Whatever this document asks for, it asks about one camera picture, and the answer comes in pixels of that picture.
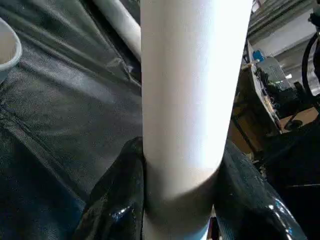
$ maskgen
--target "black tarp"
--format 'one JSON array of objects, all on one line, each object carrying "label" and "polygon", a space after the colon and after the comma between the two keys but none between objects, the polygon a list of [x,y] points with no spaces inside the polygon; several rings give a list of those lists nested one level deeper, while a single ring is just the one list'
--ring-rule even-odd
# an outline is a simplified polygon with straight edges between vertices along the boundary
[{"label": "black tarp", "polygon": [[66,239],[142,134],[140,64],[92,1],[0,0],[23,53],[0,85],[0,238]]}]

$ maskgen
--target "blue object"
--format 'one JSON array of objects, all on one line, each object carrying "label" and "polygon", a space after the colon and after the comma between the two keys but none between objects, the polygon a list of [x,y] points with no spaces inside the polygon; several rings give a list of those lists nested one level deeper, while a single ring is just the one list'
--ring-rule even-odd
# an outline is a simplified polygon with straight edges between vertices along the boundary
[{"label": "blue object", "polygon": [[254,51],[252,56],[254,60],[259,60],[260,62],[265,60],[265,57],[260,50]]}]

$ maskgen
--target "white cylinder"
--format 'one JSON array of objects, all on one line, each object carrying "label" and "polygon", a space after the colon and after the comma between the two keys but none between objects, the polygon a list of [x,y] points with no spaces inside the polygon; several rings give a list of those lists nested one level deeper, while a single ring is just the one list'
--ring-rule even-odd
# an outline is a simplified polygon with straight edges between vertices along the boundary
[{"label": "white cylinder", "polygon": [[134,56],[141,61],[141,28],[120,0],[93,0]]},{"label": "white cylinder", "polygon": [[141,0],[146,240],[204,238],[252,0]]}]

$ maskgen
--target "white cup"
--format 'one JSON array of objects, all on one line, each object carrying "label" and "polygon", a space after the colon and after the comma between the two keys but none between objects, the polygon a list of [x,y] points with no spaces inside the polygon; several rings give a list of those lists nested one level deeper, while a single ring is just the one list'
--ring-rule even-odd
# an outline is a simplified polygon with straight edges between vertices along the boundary
[{"label": "white cup", "polygon": [[22,45],[15,31],[0,18],[0,84],[19,62]]}]

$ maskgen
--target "cable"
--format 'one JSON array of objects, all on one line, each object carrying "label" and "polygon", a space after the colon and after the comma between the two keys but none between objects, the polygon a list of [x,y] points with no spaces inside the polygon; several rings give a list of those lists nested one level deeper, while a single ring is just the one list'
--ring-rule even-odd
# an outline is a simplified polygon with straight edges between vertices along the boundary
[{"label": "cable", "polygon": [[303,84],[305,93],[309,98],[310,102],[312,103],[312,105],[314,106],[314,108],[318,111],[318,113],[320,113],[320,106],[318,104],[317,97],[312,94],[312,91],[309,86],[309,81],[308,81],[309,56],[310,56],[311,48],[313,47],[317,39],[318,39],[318,34],[315,33],[306,46],[306,49],[304,51],[303,58],[302,58],[301,73],[302,73],[302,84]]}]

